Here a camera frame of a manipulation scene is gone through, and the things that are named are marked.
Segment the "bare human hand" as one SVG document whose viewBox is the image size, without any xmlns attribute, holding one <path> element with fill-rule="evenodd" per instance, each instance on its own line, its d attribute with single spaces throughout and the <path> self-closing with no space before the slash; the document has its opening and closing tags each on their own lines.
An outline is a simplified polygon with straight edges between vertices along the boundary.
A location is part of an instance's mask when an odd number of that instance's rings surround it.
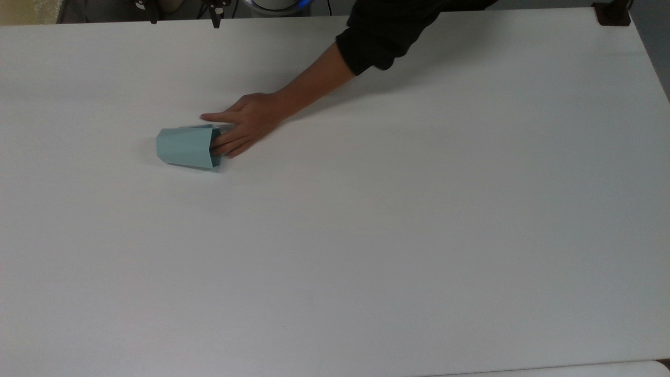
<svg viewBox="0 0 670 377">
<path fill-rule="evenodd" d="M 214 157 L 234 158 L 273 133 L 294 114 L 294 105 L 280 94 L 254 93 L 242 96 L 224 112 L 203 114 L 201 119 L 232 126 L 211 141 L 209 150 Z"/>
</svg>

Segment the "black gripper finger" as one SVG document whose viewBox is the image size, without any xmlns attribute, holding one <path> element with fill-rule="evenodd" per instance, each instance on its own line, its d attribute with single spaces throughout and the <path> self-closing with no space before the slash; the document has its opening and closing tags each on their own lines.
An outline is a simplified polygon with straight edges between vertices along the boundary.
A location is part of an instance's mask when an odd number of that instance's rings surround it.
<svg viewBox="0 0 670 377">
<path fill-rule="evenodd" d="M 157 24 L 158 20 L 160 19 L 160 9 L 157 5 L 156 1 L 153 0 L 136 0 L 135 5 L 137 8 L 140 10 L 143 10 L 147 17 L 148 20 L 152 24 Z"/>
<path fill-rule="evenodd" d="M 213 28 L 219 29 L 221 21 L 225 18 L 225 10 L 230 6 L 230 4 L 210 4 L 209 5 L 209 15 L 211 18 L 211 24 Z"/>
</svg>

